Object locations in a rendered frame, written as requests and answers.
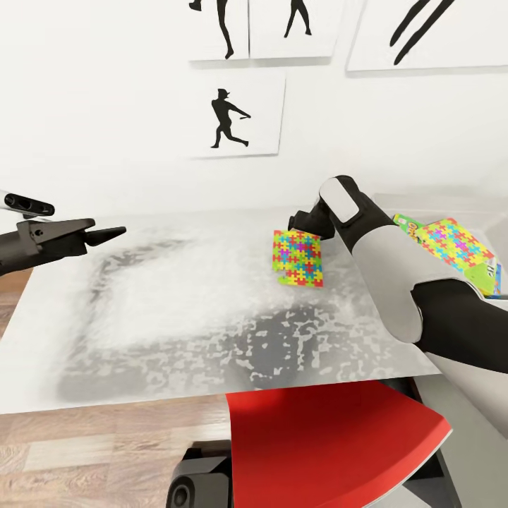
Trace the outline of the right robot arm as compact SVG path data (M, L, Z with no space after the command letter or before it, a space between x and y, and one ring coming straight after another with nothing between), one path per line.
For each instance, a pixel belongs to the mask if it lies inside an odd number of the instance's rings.
M508 311L412 239L347 176L331 177L288 231L337 230L387 331L416 345L508 441Z

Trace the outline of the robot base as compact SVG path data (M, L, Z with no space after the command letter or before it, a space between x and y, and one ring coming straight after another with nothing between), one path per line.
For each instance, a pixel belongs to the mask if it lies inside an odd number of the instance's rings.
M202 457L188 448L168 487L167 508L234 508L231 457Z

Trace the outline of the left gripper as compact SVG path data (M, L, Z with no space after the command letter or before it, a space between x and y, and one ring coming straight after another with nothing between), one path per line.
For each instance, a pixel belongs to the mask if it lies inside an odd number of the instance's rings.
M95 218L17 223L17 231L0 236L0 263L21 271L64 257L79 257L87 253L85 243L95 247L127 232L125 226L85 231L95 225Z

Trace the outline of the board game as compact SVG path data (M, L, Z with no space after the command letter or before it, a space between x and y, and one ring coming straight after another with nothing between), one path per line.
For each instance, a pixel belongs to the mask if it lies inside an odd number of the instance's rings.
M485 299L500 300L500 294L501 294L501 265L497 263L494 294L492 296L485 297Z
M415 236L415 231L425 226L401 214L395 214L394 222L412 239L415 239L419 244L423 243L419 236ZM497 258L495 256L469 270L463 271L463 275L480 290L484 297L488 297L494 294L496 269Z

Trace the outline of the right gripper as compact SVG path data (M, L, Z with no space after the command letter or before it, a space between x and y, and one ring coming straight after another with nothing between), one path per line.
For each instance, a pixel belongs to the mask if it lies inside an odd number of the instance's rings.
M321 239L331 239L336 231L333 222L327 226L319 224L311 212L297 211L295 217L289 219L288 231L299 230L319 235Z

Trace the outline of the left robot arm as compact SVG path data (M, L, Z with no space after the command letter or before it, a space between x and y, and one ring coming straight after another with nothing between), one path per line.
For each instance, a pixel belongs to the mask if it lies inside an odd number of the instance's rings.
M95 247L127 232L125 226L86 232L95 218L43 219L54 215L55 206L5 190L0 190L0 210L17 212L21 222L17 231L0 236L0 276L85 255L85 243Z

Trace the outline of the jigsaw puzzle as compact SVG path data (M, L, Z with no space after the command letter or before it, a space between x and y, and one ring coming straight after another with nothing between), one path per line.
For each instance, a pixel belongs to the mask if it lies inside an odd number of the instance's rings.
M430 254L449 263L460 274L494 258L494 255L481 242L452 217L430 226L425 224L422 226L425 227L415 231L415 236L423 240L421 246Z
M323 288L319 235L299 230L274 230L272 269L288 271L281 285Z

